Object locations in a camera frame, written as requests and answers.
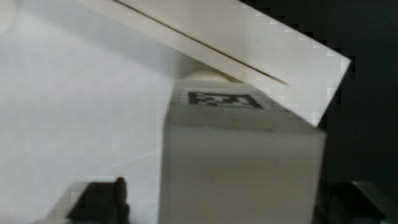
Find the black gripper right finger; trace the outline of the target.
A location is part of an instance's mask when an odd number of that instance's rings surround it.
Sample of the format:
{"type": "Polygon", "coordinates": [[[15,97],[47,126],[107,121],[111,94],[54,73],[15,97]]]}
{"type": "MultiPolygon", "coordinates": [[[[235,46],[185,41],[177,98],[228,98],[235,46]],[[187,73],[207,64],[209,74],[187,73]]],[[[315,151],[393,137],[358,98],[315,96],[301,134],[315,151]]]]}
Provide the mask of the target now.
{"type": "Polygon", "coordinates": [[[320,185],[317,224],[398,224],[398,206],[374,183],[320,185]]]}

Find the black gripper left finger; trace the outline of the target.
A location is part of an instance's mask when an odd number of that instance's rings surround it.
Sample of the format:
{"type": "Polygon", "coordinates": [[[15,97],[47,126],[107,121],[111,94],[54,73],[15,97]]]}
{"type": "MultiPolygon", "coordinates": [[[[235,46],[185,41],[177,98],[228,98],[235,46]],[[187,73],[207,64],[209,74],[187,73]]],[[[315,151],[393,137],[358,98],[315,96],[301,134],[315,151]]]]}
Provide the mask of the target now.
{"type": "Polygon", "coordinates": [[[130,224],[127,181],[91,182],[66,216],[72,224],[130,224]]]}

